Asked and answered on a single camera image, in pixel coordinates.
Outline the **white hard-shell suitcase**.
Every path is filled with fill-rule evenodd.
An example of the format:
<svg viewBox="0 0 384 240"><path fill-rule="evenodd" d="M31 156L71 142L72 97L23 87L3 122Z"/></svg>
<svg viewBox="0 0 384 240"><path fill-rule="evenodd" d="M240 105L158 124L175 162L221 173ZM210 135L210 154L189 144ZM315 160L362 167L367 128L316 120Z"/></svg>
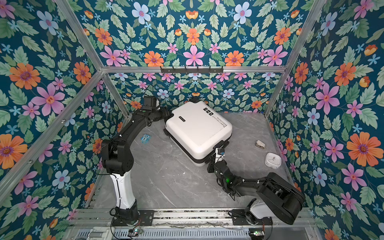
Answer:
<svg viewBox="0 0 384 240"><path fill-rule="evenodd" d="M196 97L172 110L165 120L165 134L198 167L215 159L216 149L225 148L232 124Z"/></svg>

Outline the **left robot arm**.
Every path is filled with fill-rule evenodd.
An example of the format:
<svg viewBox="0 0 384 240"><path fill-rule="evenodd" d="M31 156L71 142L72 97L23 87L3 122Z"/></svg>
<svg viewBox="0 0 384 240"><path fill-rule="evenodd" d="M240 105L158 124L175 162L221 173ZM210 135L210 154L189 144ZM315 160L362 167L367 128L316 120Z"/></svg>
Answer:
<svg viewBox="0 0 384 240"><path fill-rule="evenodd" d="M136 225L140 218L131 183L134 157L131 145L139 133L153 122L165 120L171 113L155 97L144 97L144 105L133 112L128 123L111 140L102 143L102 165L111 177L116 195L114 222Z"/></svg>

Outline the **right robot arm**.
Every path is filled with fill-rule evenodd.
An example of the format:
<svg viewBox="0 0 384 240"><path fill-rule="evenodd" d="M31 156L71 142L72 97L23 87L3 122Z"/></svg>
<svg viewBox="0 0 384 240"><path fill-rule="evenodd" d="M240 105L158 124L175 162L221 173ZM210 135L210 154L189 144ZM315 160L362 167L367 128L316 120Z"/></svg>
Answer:
<svg viewBox="0 0 384 240"><path fill-rule="evenodd" d="M233 200L236 197L254 197L243 214L233 211L230 216L243 218L256 225L266 218L276 217L293 225L303 208L305 197L293 185L274 172L258 179L246 179L233 174L224 159L225 149L216 148L208 172L216 175L217 183Z"/></svg>

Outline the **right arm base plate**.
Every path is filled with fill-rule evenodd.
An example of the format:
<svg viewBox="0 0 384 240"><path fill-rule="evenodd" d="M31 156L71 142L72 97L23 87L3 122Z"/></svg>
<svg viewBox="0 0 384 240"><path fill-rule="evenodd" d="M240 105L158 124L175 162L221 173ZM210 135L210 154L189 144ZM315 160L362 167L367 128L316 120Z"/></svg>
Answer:
<svg viewBox="0 0 384 240"><path fill-rule="evenodd" d="M234 226L272 226L272 218L258 219L250 210L233 209L228 212Z"/></svg>

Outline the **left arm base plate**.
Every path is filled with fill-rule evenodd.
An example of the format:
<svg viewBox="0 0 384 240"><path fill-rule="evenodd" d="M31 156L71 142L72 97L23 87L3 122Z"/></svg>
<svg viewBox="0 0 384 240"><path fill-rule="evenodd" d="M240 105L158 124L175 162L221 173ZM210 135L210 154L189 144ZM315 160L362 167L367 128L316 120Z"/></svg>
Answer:
<svg viewBox="0 0 384 240"><path fill-rule="evenodd" d="M112 227L151 226L154 214L153 210L118 210L112 220Z"/></svg>

